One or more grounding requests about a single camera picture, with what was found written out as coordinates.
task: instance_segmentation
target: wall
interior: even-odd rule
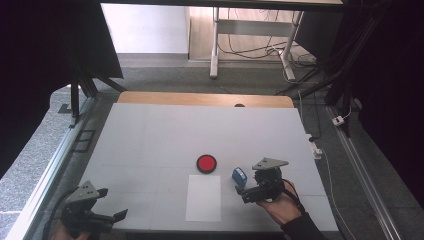
[[[189,8],[102,4],[117,53],[188,53]]]

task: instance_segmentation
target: white paper sheet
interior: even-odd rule
[[[221,177],[189,175],[186,221],[221,221]]]

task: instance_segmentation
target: metal bracket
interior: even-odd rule
[[[288,165],[289,162],[272,158],[264,158],[252,167],[253,170],[266,170]]]
[[[90,181],[87,181],[66,199],[65,204],[98,198],[100,198],[99,192]]]

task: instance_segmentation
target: white table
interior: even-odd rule
[[[220,180],[213,192],[220,219],[186,221],[189,178],[205,176],[195,165],[202,154],[218,161],[207,176]],[[256,204],[243,203],[231,179],[241,167],[253,186],[251,166],[263,157],[289,161],[283,177],[296,184],[318,228],[337,231],[297,109],[114,104],[81,183],[109,189],[94,212],[129,209],[117,229],[281,231]]]

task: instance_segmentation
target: hand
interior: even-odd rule
[[[69,234],[68,229],[62,224],[61,221],[59,221],[59,223],[57,224],[56,230],[54,231],[50,240],[87,240],[89,237],[90,237],[90,233],[83,232],[78,236],[78,238],[74,239]]]
[[[293,195],[297,196],[296,191],[293,188],[294,184],[292,182],[290,183],[284,182],[285,188],[293,193]],[[262,200],[256,204],[263,207],[272,219],[274,219],[274,221],[279,225],[286,224],[302,215],[294,201],[284,193],[272,202]]]

